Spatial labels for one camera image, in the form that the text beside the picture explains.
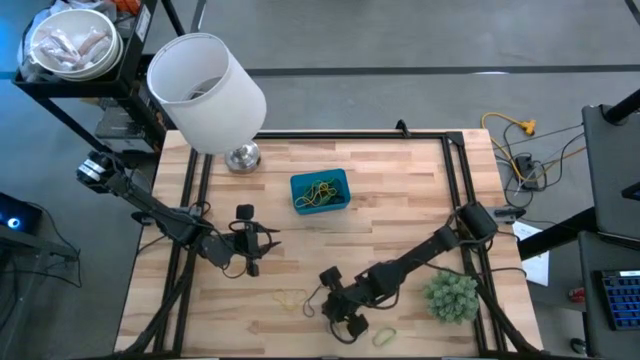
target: wooden tabletop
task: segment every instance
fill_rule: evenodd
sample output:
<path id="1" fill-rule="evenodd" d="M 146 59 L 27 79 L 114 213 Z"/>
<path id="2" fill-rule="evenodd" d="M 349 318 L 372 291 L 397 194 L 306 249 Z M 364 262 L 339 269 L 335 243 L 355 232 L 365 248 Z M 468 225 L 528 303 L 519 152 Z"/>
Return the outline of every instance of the wooden tabletop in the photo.
<path id="1" fill-rule="evenodd" d="M 463 132 L 478 200 L 485 206 L 504 205 L 488 133 Z M 249 175 L 230 174 L 223 158 L 215 158 L 207 196 L 213 207 L 206 218 L 218 229 L 226 230 L 234 220 L 236 205 L 253 204 L 254 220 L 281 230 L 274 234 L 274 240 L 282 244 L 258 261 L 257 278 L 230 280 L 207 260 L 197 260 L 183 356 L 477 354 L 471 323 L 443 325 L 426 312 L 422 290 L 435 274 L 427 267 L 407 276 L 395 308 L 360 310 L 370 327 L 353 345 L 339 343 L 327 331 L 326 318 L 320 314 L 327 290 L 321 289 L 311 301 L 316 310 L 313 318 L 305 317 L 301 310 L 302 300 L 319 285 L 318 274 L 322 271 L 336 265 L 342 272 L 343 284 L 350 284 L 356 274 L 376 262 L 402 255 L 443 225 L 452 209 L 439 141 L 260 140 L 258 144 L 262 163 Z M 464 190 L 455 149 L 452 150 L 459 188 Z M 179 204 L 189 151 L 179 132 L 167 134 L 153 193 L 169 206 Z M 291 176 L 334 168 L 347 173 L 352 193 L 349 206 L 339 211 L 298 215 L 291 201 Z M 196 180 L 193 196 L 197 189 Z M 511 231 L 506 226 L 501 230 Z M 154 227 L 144 230 L 140 246 L 158 236 Z M 158 309 L 170 248 L 170 242 L 163 240 L 138 256 L 116 349 L 131 344 Z M 489 258 L 492 268 L 521 267 L 515 240 L 507 235 L 495 238 Z M 462 271 L 459 249 L 438 256 L 432 263 Z M 243 267 L 244 260 L 236 256 L 228 272 L 233 275 Z M 506 314 L 530 343 L 542 348 L 524 276 L 517 271 L 501 271 L 493 277 Z M 483 310 L 487 336 L 493 344 L 489 315 Z M 167 346 L 173 339 L 176 313 L 177 306 L 170 321 Z M 384 327 L 396 329 L 396 338 L 384 347 L 373 346 L 373 336 Z"/>

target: lamp base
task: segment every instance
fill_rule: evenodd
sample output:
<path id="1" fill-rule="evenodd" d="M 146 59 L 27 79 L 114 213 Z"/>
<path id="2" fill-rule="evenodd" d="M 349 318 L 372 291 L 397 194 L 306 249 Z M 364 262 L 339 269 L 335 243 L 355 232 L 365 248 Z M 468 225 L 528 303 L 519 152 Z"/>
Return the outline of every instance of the lamp base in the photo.
<path id="1" fill-rule="evenodd" d="M 253 141 L 242 145 L 238 149 L 227 152 L 224 161 L 232 173 L 248 174 L 260 165 L 260 149 Z"/>

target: blue container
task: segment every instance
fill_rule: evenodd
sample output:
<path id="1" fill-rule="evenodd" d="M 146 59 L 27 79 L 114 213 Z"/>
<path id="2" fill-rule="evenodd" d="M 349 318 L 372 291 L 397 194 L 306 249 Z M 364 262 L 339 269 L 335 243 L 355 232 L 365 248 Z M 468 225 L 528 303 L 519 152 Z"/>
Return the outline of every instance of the blue container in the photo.
<path id="1" fill-rule="evenodd" d="M 299 197 L 303 196 L 311 187 L 314 181 L 320 180 L 329 182 L 338 192 L 333 199 L 330 199 L 330 203 L 321 206 L 301 206 L 296 207 L 295 201 Z M 349 205 L 351 201 L 351 193 L 349 192 L 349 184 L 347 183 L 347 174 L 343 169 L 333 169 L 320 171 L 309 174 L 294 175 L 291 177 L 291 202 L 293 207 L 300 215 L 317 214 L 325 211 L 344 209 Z"/>

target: keyboard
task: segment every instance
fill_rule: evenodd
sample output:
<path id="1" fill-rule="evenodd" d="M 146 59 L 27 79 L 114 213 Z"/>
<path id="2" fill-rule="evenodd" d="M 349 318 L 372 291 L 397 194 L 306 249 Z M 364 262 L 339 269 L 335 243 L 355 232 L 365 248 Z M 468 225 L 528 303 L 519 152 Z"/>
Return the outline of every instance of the keyboard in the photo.
<path id="1" fill-rule="evenodd" d="M 640 270 L 595 271 L 594 275 L 611 330 L 640 330 Z"/>

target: green succulent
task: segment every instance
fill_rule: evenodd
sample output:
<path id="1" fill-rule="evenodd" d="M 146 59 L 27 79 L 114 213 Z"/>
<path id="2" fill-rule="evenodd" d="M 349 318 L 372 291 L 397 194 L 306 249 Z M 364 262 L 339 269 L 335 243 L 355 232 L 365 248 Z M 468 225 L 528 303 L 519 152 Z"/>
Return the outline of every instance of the green succulent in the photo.
<path id="1" fill-rule="evenodd" d="M 479 306 L 476 285 L 469 276 L 439 271 L 424 288 L 427 311 L 442 323 L 461 324 L 475 319 Z"/>

